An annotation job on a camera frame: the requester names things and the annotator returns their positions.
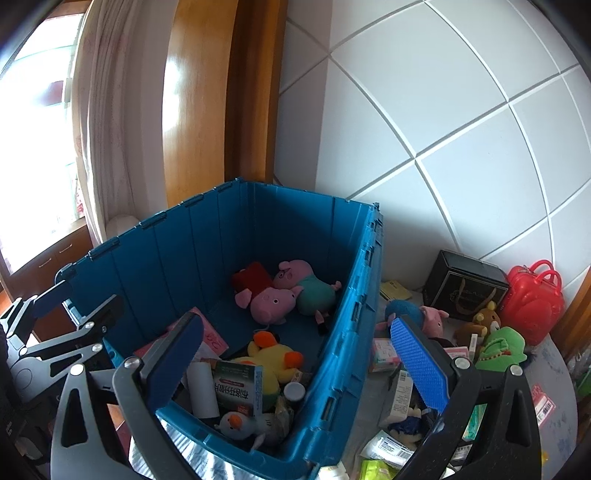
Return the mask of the yellow rubber duck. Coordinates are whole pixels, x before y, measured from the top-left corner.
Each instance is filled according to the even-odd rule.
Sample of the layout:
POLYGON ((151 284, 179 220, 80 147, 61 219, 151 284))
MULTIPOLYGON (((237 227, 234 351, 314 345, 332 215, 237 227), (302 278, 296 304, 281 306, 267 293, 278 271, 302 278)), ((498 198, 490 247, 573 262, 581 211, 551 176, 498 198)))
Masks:
POLYGON ((263 368, 263 395, 276 396, 304 367, 304 355, 280 344, 269 331, 257 331, 246 348, 247 355, 232 362, 263 368))

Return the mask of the pink tissue pack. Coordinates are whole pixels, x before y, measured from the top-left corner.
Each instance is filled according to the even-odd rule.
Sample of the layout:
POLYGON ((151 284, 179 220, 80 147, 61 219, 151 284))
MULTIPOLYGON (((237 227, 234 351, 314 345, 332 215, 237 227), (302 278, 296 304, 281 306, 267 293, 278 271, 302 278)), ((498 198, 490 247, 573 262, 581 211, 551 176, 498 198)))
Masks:
MULTIPOLYGON (((211 322, 207 320, 204 313, 202 313, 197 307, 193 307, 190 309, 191 313, 199 316, 202 320, 202 325, 204 325, 204 334, 202 335, 202 341, 190 360, 190 363, 187 365, 190 366, 194 362, 199 362, 202 359, 211 359, 211 360, 221 360, 221 355, 228 351, 228 343, 226 343, 221 335, 217 333, 217 330, 211 325, 211 322)), ((178 320, 170 323, 165 327, 164 333, 160 335, 156 340, 160 340, 167 336, 167 334, 176 326, 178 320)), ((147 351, 152 347, 156 340, 152 340, 148 342, 144 346, 136 349, 133 353, 135 356, 143 358, 147 351)))

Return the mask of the green orange medicine box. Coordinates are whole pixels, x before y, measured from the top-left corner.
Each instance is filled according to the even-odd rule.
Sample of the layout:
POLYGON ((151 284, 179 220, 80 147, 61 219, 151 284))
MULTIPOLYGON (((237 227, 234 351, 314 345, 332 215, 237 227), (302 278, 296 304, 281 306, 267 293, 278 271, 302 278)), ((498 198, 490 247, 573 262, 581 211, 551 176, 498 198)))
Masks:
POLYGON ((263 413, 263 367, 217 361, 213 385, 219 412, 242 413, 254 417, 263 413))

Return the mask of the dark wooden cabinet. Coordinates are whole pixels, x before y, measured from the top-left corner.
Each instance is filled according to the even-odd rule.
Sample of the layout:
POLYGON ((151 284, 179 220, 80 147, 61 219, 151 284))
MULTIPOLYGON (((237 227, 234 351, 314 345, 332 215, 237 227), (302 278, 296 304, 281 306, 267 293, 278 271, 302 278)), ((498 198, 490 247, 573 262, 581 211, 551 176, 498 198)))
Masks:
MULTIPOLYGON (((69 263, 82 258, 92 249, 92 242, 84 220, 77 221, 73 230, 50 245, 15 273, 8 271, 1 259, 1 285, 10 300, 40 295, 54 284, 56 273, 69 263)), ((59 303, 47 315, 37 320, 33 329, 39 341, 45 341, 75 329, 66 310, 59 303)))

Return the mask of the white barcode medicine box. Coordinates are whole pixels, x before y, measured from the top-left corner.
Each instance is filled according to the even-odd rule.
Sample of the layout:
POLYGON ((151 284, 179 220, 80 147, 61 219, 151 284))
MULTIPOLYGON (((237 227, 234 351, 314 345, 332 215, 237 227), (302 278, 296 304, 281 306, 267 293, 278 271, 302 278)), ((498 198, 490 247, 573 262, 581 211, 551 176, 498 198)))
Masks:
POLYGON ((414 381, 405 369, 394 375, 381 409, 380 428, 388 429, 391 425, 408 418, 413 388, 414 381))

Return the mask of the green frog plush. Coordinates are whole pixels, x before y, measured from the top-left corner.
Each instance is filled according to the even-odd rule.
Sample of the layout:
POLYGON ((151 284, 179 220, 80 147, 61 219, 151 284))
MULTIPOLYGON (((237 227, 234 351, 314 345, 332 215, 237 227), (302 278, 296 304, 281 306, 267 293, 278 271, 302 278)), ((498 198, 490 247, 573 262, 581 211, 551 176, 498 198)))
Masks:
POLYGON ((525 339, 511 327, 491 333, 483 344, 476 368, 483 371, 505 372, 512 365, 520 366, 527 360, 525 339))

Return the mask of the blue pig plush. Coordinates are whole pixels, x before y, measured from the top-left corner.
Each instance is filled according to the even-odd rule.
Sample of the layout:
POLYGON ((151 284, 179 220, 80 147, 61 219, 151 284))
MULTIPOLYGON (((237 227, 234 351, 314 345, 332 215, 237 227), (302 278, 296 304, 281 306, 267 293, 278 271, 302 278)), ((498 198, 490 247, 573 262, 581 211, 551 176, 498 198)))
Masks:
POLYGON ((407 300, 393 300, 385 310, 385 320, 378 322, 375 332, 381 334, 390 328, 396 318, 413 321, 428 338, 444 337, 444 320, 449 314, 443 310, 428 306, 417 306, 407 300))

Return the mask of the brown bear plush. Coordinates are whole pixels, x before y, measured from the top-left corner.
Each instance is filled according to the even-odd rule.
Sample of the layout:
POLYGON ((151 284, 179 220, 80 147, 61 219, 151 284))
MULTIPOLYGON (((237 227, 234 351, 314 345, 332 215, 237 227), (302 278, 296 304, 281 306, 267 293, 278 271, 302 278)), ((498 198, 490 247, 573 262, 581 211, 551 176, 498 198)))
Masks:
POLYGON ((465 323, 454 332, 454 340, 458 346, 469 347, 472 336, 476 335, 476 345, 481 346, 488 336, 502 327, 501 319, 496 312, 496 303, 490 301, 486 307, 477 312, 472 321, 465 323))

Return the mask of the pink white box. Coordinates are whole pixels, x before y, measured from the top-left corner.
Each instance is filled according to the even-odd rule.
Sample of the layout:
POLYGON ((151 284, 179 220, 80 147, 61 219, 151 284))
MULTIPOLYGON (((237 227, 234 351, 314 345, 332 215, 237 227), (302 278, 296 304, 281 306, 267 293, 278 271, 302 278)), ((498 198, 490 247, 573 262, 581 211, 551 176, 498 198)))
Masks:
POLYGON ((394 372, 400 365, 400 358, 388 338, 374 338, 370 355, 369 372, 394 372))

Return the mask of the black gift box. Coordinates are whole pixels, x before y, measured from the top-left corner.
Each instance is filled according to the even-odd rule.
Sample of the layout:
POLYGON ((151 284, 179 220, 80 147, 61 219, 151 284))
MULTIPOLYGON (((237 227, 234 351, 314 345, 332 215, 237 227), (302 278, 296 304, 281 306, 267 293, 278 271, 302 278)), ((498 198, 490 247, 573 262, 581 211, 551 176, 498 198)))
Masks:
POLYGON ((422 295, 425 306, 470 322, 490 302, 499 305, 508 290, 507 277, 498 266, 441 250, 422 295))

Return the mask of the white snowman toy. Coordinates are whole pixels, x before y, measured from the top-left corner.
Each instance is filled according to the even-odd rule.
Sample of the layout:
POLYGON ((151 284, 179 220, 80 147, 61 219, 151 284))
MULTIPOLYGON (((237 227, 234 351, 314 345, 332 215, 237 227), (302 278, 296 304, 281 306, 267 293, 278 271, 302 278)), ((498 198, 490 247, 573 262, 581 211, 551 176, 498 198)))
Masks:
POLYGON ((232 441, 249 443, 250 450, 280 439, 273 414, 249 417, 239 412, 228 412, 221 417, 215 429, 232 441))

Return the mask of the pink pig plush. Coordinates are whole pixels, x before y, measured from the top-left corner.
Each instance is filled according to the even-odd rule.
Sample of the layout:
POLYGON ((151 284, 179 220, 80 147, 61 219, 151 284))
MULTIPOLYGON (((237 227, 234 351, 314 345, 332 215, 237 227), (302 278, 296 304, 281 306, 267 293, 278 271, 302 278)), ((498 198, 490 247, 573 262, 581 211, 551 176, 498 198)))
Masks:
POLYGON ((263 326, 282 324, 286 322, 287 314, 294 310, 302 290, 301 286, 293 289, 269 287, 254 296, 252 291, 244 289, 235 295, 235 303, 242 309, 249 308, 253 320, 263 326))

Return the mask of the pig plush teal shirt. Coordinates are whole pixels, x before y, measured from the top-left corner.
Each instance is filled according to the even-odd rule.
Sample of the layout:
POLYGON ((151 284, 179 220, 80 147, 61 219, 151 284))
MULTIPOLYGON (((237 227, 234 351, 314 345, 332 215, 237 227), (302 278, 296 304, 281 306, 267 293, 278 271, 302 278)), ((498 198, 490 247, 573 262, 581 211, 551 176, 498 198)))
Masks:
POLYGON ((297 310, 304 316, 312 316, 318 325, 325 323, 329 310, 335 304, 342 283, 325 283, 315 275, 311 265, 304 260, 280 262, 279 272, 273 278, 276 289, 297 290, 297 310))

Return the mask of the white curtain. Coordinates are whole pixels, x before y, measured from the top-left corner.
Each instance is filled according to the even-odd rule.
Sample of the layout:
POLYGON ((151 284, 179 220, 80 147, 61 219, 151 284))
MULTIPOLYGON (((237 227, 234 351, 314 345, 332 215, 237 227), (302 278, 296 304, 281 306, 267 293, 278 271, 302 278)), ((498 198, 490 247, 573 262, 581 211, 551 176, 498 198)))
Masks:
POLYGON ((71 84, 73 143, 93 245, 167 206, 162 100, 174 1, 93 1, 71 84))

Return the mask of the wooden door frame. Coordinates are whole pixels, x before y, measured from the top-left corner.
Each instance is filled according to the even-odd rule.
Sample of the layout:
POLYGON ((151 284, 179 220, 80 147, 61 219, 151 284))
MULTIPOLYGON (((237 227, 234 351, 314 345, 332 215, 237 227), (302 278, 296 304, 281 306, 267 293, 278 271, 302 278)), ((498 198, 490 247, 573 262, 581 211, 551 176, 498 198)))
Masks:
POLYGON ((181 1, 163 99, 166 200, 224 181, 270 183, 276 149, 284 1, 181 1))

